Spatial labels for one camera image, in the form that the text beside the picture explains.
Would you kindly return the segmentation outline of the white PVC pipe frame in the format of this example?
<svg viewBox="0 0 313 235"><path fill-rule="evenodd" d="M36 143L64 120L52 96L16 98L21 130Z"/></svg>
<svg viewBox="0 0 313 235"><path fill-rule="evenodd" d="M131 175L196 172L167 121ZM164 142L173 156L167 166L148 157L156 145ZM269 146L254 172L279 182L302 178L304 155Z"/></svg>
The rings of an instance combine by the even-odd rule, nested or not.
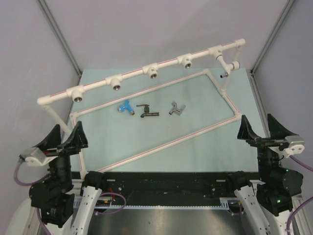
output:
<svg viewBox="0 0 313 235"><path fill-rule="evenodd" d="M146 75L150 79L155 79L158 76L157 71L159 69L163 69L163 68L166 68L169 66L174 66L174 65L182 65L185 69L189 69L189 68L191 68L192 61L194 59L202 58L205 56L213 56L214 59L216 59L219 55L222 55L224 57L224 61L227 64L229 64L230 62L238 61L239 55L240 55L243 47L245 46L245 44L246 44L245 39L238 39L238 40L231 42L231 43L228 43L228 44L209 47L205 50L194 52L194 53L184 54L184 55L178 56L174 59L170 59L167 61L148 64L148 65L143 66L140 69L136 69L136 70L129 71L126 73L120 73L120 74L116 74L113 76L109 76L109 77L106 77L102 80L99 80L99 81L96 81L93 83L89 83L86 85L77 85L77 86L68 88L65 91L57 93L57 94L39 97L37 99L37 104L39 106L41 106L44 110L46 110L46 112L49 113L52 116L52 118L61 126L61 129L66 134L69 135L71 130L68 127L68 125L59 117L59 115L51 107L53 102L61 100L61 99L69 98L69 97L72 98L73 102L81 102L83 99L83 94L88 92L88 91L91 91L91 90L94 90L94 89L97 89L100 87L104 87L104 86L111 86L115 91L117 91L120 89L121 83L124 80L131 79L133 77L137 77L140 75ZM170 142L165 143L161 146L152 148L152 149L147 150L143 153L134 155L134 156L129 157L125 160L121 160L121 161L113 163L109 166L103 167L103 168L99 169L99 172L101 172L101 173L108 172L109 170L113 170L117 167L123 166L125 164L131 163L131 162L139 160L141 158L147 157L147 156L152 155L154 153L157 153L161 150L167 149L169 147L175 146L175 145L182 143L184 141L187 141L187 140L190 140L190 139L195 138L197 136L203 135L207 132L210 132L210 131L215 130L217 128L220 128L222 126L228 125L228 124L233 123L235 121L239 121L241 119L241 112L236 107L236 105L232 102L232 100L230 99L230 97L228 96L228 94L226 92L227 86L230 82L230 76L226 77L226 81L223 85L220 85L220 83L213 76L210 69L204 69L204 70L201 70L199 72L196 72L196 73L193 73L193 74L181 77L181 78L177 78L177 79L174 79L172 81L169 81L169 82L166 82L163 84L159 84L159 85L156 85L154 87L147 88L145 90L141 90L139 92L127 95L125 97L118 98L116 100L112 100L112 101L106 102L104 104L85 109L85 110L80 111L80 112L75 112L72 115L70 115L70 120L72 121L73 124L76 124L77 118L80 115L85 115L85 114L88 114L90 112L94 112L94 111L100 110L102 108L114 105L120 101L124 101L124 100L127 100L129 98L135 98L135 97L138 97L140 95L154 92L154 91L169 87L171 85L174 85L174 84L177 84L179 82L183 82L183 81L186 81L186 80L189 80L189 79L201 76L201 75L206 75L211 80L211 82L216 87L220 96L225 100L225 102L228 104L229 108L233 111L234 115L231 118L228 118L226 120L218 122L214 125L208 126L204 129L196 131L192 134L189 134L189 135L186 135L184 137L178 138L176 140L170 141Z"/></svg>

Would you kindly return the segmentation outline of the white faucet blue cap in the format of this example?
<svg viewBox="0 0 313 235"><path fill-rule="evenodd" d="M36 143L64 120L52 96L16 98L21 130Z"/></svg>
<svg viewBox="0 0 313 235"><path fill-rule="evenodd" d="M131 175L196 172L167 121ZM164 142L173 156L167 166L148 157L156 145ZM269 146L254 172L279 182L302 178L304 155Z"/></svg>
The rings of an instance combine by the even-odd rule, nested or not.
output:
<svg viewBox="0 0 313 235"><path fill-rule="evenodd" d="M219 55L216 60L221 64L222 68L224 69L224 73L220 75L220 78L229 77L232 71L236 71L240 68L240 63L238 61L233 61L227 64L224 61L224 57Z"/></svg>

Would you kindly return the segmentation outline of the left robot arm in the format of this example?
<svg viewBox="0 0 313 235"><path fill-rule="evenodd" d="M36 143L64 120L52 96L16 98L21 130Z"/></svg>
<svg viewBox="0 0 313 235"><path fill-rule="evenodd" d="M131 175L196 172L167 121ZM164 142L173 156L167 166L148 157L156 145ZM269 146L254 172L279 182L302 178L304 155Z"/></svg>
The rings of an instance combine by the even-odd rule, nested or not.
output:
<svg viewBox="0 0 313 235"><path fill-rule="evenodd" d="M100 172L90 171L85 175L81 188L82 201L73 215L75 195L72 183L70 156L88 147L81 121L74 126L65 142L61 141L60 125L37 145L35 150L49 160L49 177L31 185L31 206L40 210L41 221L51 235L85 235L99 196L108 190L108 183Z"/></svg>

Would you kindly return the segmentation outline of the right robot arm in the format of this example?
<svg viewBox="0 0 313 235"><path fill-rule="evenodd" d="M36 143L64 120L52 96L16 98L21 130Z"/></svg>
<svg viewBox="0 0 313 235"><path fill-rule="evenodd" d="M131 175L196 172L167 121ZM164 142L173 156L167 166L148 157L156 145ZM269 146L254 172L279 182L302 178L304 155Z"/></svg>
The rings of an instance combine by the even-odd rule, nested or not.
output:
<svg viewBox="0 0 313 235"><path fill-rule="evenodd" d="M285 128L268 114L270 136L257 135L245 115L237 134L239 140L257 149L258 179L254 187L243 171L228 174L225 190L241 203L248 221L257 235L292 235L292 198L302 192L304 176L296 170L280 166L283 158L300 154L305 149L301 136Z"/></svg>

